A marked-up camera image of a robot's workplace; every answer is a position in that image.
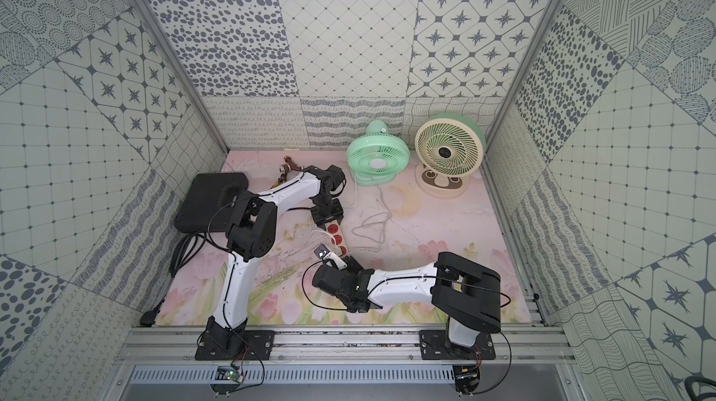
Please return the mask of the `cream power strip red sockets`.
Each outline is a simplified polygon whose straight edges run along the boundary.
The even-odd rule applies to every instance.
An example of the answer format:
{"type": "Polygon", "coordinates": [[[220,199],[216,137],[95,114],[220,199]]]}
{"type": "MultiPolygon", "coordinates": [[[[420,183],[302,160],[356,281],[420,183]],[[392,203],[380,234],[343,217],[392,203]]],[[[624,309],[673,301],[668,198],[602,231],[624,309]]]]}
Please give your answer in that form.
{"type": "Polygon", "coordinates": [[[346,257],[346,255],[348,255],[348,247],[339,223],[332,221],[327,224],[326,232],[331,236],[328,248],[339,257],[346,257]]]}

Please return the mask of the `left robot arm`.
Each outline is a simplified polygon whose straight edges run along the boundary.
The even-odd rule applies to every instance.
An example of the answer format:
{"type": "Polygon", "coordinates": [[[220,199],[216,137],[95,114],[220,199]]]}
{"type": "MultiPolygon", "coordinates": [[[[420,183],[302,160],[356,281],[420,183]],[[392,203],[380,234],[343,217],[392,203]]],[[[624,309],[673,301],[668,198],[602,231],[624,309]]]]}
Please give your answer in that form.
{"type": "Polygon", "coordinates": [[[263,193],[244,192],[230,206],[227,244],[229,254],[223,293],[209,317],[201,341],[201,350],[214,345],[222,352],[236,354],[244,345],[242,332],[248,319],[248,301],[255,274],[263,257],[272,250],[277,224],[283,214],[311,201],[309,208],[316,227],[327,233],[343,220],[339,194],[347,179],[341,168],[316,166],[304,168],[298,176],[263,193]]]}

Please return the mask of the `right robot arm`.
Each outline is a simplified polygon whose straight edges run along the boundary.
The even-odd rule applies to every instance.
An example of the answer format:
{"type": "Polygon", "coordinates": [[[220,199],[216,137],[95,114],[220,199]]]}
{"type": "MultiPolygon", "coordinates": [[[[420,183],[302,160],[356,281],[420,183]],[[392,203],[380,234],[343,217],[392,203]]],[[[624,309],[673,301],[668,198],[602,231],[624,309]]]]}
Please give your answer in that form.
{"type": "Polygon", "coordinates": [[[451,252],[409,270],[368,269],[353,257],[318,254],[311,285],[343,305],[347,313],[368,313],[402,303],[430,304],[447,315],[447,340],[471,348],[482,335],[502,331],[502,309],[511,298],[502,292],[495,270],[451,252]]]}

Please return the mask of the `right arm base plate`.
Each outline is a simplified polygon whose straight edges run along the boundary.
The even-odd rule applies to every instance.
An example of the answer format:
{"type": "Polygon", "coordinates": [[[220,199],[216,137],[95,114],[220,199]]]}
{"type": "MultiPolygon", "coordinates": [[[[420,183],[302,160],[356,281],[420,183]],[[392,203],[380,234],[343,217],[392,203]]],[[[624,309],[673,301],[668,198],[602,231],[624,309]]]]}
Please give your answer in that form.
{"type": "Polygon", "coordinates": [[[482,360],[490,361],[496,358],[492,336],[488,333],[479,333],[472,347],[455,344],[447,337],[446,330],[421,330],[419,332],[421,359],[425,361],[475,360],[478,356],[482,360]]]}

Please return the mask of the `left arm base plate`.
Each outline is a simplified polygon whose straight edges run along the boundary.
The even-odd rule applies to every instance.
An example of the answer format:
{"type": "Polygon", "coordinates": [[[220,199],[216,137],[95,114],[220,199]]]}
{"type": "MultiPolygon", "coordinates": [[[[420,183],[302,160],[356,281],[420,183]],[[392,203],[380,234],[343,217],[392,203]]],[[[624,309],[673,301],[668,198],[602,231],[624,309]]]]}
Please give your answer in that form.
{"type": "Polygon", "coordinates": [[[276,332],[273,330],[244,330],[240,333],[202,332],[195,359],[197,361],[264,361],[270,358],[276,332]]]}

